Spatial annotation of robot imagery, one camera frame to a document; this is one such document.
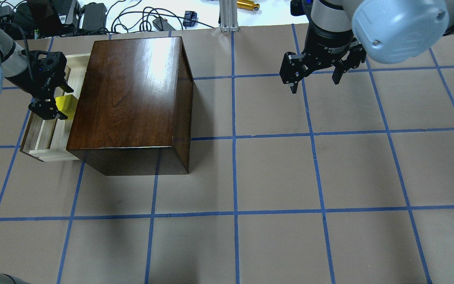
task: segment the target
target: gold cylinder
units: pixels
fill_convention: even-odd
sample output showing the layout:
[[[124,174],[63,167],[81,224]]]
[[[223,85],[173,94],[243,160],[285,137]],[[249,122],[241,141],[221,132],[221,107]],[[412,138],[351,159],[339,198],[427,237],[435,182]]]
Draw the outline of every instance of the gold cylinder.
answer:
[[[260,4],[255,4],[254,1],[250,0],[238,0],[238,8],[248,11],[258,11],[260,9]]]

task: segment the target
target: yellow sponge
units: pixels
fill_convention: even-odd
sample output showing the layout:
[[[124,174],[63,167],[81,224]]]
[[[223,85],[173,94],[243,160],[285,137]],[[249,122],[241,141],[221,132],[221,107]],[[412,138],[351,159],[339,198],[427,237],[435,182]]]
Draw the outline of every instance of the yellow sponge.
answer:
[[[76,111],[76,106],[78,104],[78,99],[74,97],[73,94],[70,95],[61,95],[56,97],[56,105],[59,111],[68,116],[67,120],[72,120],[74,117],[74,111]]]

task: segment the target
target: yellow block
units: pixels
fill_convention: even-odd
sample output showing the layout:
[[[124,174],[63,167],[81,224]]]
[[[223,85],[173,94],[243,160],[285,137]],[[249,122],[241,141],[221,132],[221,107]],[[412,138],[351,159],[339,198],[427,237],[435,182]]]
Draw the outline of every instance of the yellow block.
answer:
[[[74,111],[76,111],[76,106],[78,104],[78,99],[74,95],[61,95],[56,97],[56,105],[59,111],[68,116],[67,120],[72,120],[74,117]]]

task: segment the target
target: metal post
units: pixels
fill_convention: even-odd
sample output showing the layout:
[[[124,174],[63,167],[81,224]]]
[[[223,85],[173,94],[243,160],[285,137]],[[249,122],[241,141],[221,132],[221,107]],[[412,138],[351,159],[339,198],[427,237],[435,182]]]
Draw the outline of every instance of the metal post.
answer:
[[[237,1],[220,0],[220,29],[223,32],[239,30]]]

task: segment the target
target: brown wooden cabinet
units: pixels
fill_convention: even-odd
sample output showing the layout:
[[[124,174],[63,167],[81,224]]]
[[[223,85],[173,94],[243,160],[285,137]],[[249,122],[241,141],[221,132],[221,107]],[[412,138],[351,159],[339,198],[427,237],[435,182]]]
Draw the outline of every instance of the brown wooden cabinet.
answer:
[[[66,150],[106,176],[188,173],[192,84],[180,37],[96,41]]]

